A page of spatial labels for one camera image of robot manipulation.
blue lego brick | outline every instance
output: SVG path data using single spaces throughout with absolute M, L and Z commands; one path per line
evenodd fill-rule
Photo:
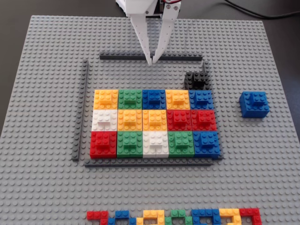
M 191 211 L 191 216 L 198 217 L 199 216 L 199 210 L 192 210 Z
M 266 92 L 244 91 L 240 96 L 240 108 L 244 118 L 264 118 L 270 112 Z
M 114 218 L 108 218 L 108 225 L 115 225 L 116 220 Z
M 221 216 L 218 209 L 212 210 L 212 225 L 221 225 Z
M 213 110 L 212 93 L 210 90 L 189 90 L 191 109 Z
M 193 131 L 196 158 L 217 159 L 221 153 L 216 131 Z
M 193 225 L 199 225 L 199 224 L 200 224 L 199 216 L 193 217 Z
M 166 109 L 165 90 L 143 90 L 142 109 Z
M 129 225 L 136 225 L 136 218 L 130 218 Z
M 124 211 L 116 211 L 116 219 L 129 219 L 129 211 L 124 210 Z

gray lego baseplate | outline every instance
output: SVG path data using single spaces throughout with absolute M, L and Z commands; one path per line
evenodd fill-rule
M 160 20 L 149 19 L 151 51 Z M 260 208 L 263 224 L 300 224 L 300 145 L 262 22 L 177 20 L 168 52 L 210 62 L 224 160 L 207 167 L 86 168 L 95 89 L 183 89 L 196 61 L 99 60 L 138 52 L 127 18 L 33 16 L 0 139 L 1 225 L 84 225 L 88 210 Z M 73 162 L 82 60 L 88 59 L 79 162 Z M 241 117 L 244 90 L 270 113 Z M 251 224 L 243 219 L 243 225 Z

blue 2x2 lego brick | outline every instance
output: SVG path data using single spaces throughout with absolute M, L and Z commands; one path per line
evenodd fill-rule
M 194 131 L 195 157 L 217 159 L 220 156 L 218 133 L 216 131 Z
M 143 90 L 142 109 L 166 109 L 165 90 Z
M 240 108 L 244 118 L 264 118 L 270 108 L 264 91 L 244 91 L 240 96 Z

colorful lego pieces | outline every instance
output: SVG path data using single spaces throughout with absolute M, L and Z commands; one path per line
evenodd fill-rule
M 118 109 L 118 90 L 95 90 L 94 109 Z
M 191 110 L 193 131 L 216 131 L 216 118 L 213 110 Z
M 92 131 L 90 158 L 116 158 L 117 132 Z
M 210 90 L 189 90 L 191 109 L 213 110 L 212 94 Z
M 143 90 L 142 109 L 166 109 L 165 90 Z
M 187 90 L 166 90 L 167 109 L 190 109 Z
M 191 131 L 191 111 L 190 110 L 167 110 L 169 131 Z
M 244 118 L 264 118 L 270 111 L 266 92 L 244 91 L 240 96 L 240 108 Z
M 194 157 L 193 133 L 169 131 L 169 158 Z
M 211 91 L 95 90 L 91 130 L 91 158 L 220 155 Z
M 116 225 L 117 220 L 128 220 L 129 225 L 144 225 L 147 219 L 157 220 L 156 225 L 172 225 L 175 219 L 183 219 L 185 225 L 201 224 L 201 218 L 210 218 L 212 225 L 221 225 L 221 218 L 231 218 L 227 225 L 241 225 L 241 217 L 251 217 L 252 225 L 262 225 L 259 209 L 199 209 L 191 210 L 191 216 L 186 216 L 185 210 L 171 210 L 170 216 L 165 216 L 164 210 L 144 210 L 143 216 L 130 218 L 128 210 L 116 211 L 115 218 L 108 217 L 108 211 L 88 211 L 87 220 L 100 220 L 101 225 Z
M 143 131 L 167 131 L 166 110 L 143 110 Z
M 142 90 L 119 90 L 119 109 L 142 109 Z
M 215 131 L 194 131 L 195 157 L 217 159 L 220 155 L 218 134 Z

lego brick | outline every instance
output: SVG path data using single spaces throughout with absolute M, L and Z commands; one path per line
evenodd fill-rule
M 142 109 L 166 109 L 165 90 L 143 90 Z
M 193 133 L 190 131 L 168 131 L 169 157 L 194 157 Z
M 143 133 L 118 131 L 117 158 L 142 158 Z
M 94 110 L 118 109 L 118 90 L 95 90 Z
M 118 109 L 142 109 L 142 90 L 119 90 Z
M 118 110 L 118 131 L 142 131 L 143 119 L 141 110 Z
M 193 131 L 217 131 L 213 110 L 191 110 Z
M 166 90 L 167 109 L 190 109 L 187 90 Z
M 121 210 L 116 211 L 115 219 L 129 219 L 129 211 L 128 210 Z
M 118 110 L 94 110 L 92 131 L 117 131 Z
M 241 217 L 251 217 L 253 225 L 262 225 L 262 219 L 258 208 L 240 209 Z
M 241 225 L 242 220 L 239 209 L 219 209 L 219 212 L 221 218 L 231 218 L 232 224 Z
M 211 158 L 187 158 L 188 166 L 210 166 L 213 165 Z
M 188 95 L 191 109 L 214 109 L 211 90 L 189 90 Z
M 129 218 L 129 225 L 136 225 L 136 218 Z
M 87 59 L 82 61 L 82 68 L 81 68 L 81 85 L 79 85 L 79 95 L 77 99 L 77 110 L 76 110 L 76 124 L 74 130 L 74 141 L 72 147 L 72 155 L 71 159 L 74 162 L 79 161 L 80 157 L 80 149 L 81 149 L 81 133 L 82 133 L 82 124 L 83 124 L 83 112 L 85 108 L 85 92 L 87 86 L 87 79 L 89 74 L 89 61 Z
M 186 72 L 184 86 L 187 90 L 210 90 L 209 62 L 203 62 L 200 72 Z
M 270 112 L 266 92 L 243 91 L 240 96 L 240 109 L 244 118 L 264 118 Z
M 217 159 L 220 155 L 218 134 L 215 131 L 193 131 L 195 157 Z
M 116 158 L 117 132 L 92 131 L 90 139 L 90 158 Z
M 166 110 L 143 110 L 143 131 L 167 131 Z
M 99 53 L 100 60 L 146 60 L 143 52 L 103 52 Z M 203 58 L 201 53 L 164 53 L 159 61 L 201 61 Z
M 167 110 L 168 131 L 192 131 L 190 110 Z
M 168 158 L 168 132 L 143 131 L 143 158 Z

